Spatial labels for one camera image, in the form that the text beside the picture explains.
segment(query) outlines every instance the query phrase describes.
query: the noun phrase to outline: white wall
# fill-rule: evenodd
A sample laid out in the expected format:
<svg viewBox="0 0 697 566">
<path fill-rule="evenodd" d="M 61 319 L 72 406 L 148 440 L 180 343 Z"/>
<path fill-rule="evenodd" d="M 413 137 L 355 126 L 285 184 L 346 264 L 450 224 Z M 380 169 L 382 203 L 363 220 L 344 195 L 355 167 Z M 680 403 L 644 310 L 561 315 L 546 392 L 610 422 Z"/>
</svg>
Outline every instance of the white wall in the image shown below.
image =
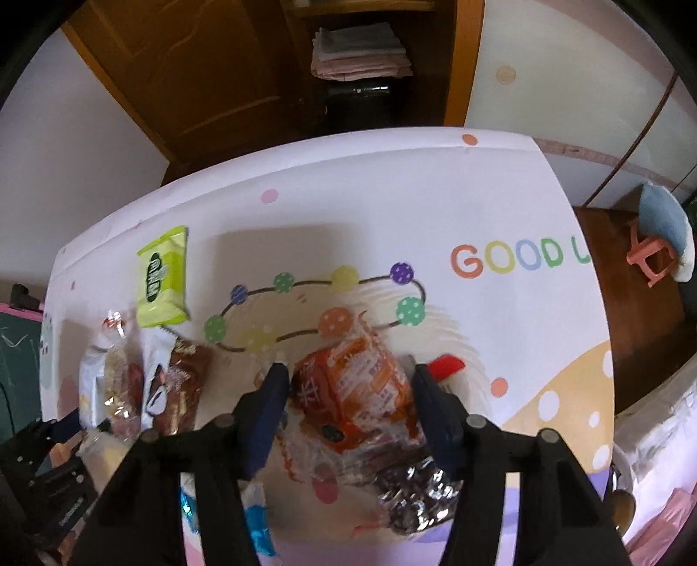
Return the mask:
<svg viewBox="0 0 697 566">
<path fill-rule="evenodd" d="M 56 253 L 158 188 L 168 162 L 61 31 L 0 111 L 1 282 L 48 283 Z"/>
<path fill-rule="evenodd" d="M 487 0 L 466 125 L 577 147 L 575 157 L 548 158 L 579 205 L 630 148 L 672 73 L 658 46 L 611 0 Z M 697 106 L 678 81 L 646 138 L 591 206 L 615 207 L 642 175 L 673 187 L 696 162 Z M 696 185 L 697 169 L 676 196 L 684 200 Z"/>
</svg>

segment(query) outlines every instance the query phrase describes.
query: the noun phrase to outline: green polka dot circle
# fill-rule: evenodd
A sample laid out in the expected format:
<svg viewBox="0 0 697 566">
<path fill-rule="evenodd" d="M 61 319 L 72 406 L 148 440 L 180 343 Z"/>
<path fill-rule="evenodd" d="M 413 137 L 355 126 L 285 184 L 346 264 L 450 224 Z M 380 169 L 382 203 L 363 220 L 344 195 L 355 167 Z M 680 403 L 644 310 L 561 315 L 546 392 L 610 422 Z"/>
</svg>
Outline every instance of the green polka dot circle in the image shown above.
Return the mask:
<svg viewBox="0 0 697 566">
<path fill-rule="evenodd" d="M 397 320 L 405 326 L 421 324 L 426 316 L 426 307 L 418 297 L 407 297 L 397 305 Z"/>
<path fill-rule="evenodd" d="M 204 325 L 204 332 L 206 334 L 206 338 L 210 342 L 220 342 L 223 338 L 225 338 L 225 334 L 227 333 L 225 319 L 219 314 L 214 314 L 206 321 L 206 324 Z"/>
<path fill-rule="evenodd" d="M 284 271 L 274 277 L 273 288 L 276 289 L 277 293 L 288 293 L 293 288 L 293 283 L 295 282 L 295 277 Z"/>
</svg>

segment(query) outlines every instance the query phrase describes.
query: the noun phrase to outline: yellow-green snack packet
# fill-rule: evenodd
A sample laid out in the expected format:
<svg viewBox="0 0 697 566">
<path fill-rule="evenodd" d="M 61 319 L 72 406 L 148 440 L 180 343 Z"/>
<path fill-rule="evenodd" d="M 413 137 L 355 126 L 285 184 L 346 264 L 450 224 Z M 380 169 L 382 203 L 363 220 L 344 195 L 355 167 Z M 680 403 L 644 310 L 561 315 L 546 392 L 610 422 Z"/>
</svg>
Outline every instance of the yellow-green snack packet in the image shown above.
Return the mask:
<svg viewBox="0 0 697 566">
<path fill-rule="evenodd" d="M 184 305 L 186 236 L 186 226 L 177 226 L 138 252 L 141 328 L 189 320 Z"/>
</svg>

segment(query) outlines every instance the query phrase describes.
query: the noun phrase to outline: orange packaged snack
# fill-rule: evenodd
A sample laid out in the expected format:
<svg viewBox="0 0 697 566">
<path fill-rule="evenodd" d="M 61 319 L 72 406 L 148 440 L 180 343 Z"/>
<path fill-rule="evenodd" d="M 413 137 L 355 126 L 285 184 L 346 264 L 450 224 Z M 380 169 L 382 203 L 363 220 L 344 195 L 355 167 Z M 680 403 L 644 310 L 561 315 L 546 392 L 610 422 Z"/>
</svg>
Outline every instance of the orange packaged snack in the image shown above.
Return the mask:
<svg viewBox="0 0 697 566">
<path fill-rule="evenodd" d="M 423 444 L 408 378 L 362 316 L 344 341 L 296 365 L 291 404 L 302 411 L 299 433 L 347 483 L 370 481 Z"/>
</svg>

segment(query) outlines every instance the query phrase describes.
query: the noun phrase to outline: stack of folded clothes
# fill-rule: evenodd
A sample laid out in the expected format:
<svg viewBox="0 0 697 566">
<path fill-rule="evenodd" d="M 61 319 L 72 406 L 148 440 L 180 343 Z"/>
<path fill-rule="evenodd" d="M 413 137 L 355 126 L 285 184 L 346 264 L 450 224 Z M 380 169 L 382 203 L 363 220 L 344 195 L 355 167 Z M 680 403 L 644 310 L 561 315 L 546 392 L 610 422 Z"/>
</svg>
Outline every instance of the stack of folded clothes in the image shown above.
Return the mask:
<svg viewBox="0 0 697 566">
<path fill-rule="evenodd" d="M 336 31 L 324 28 L 315 35 L 311 71 L 330 81 L 370 77 L 410 77 L 406 49 L 386 22 Z"/>
</svg>

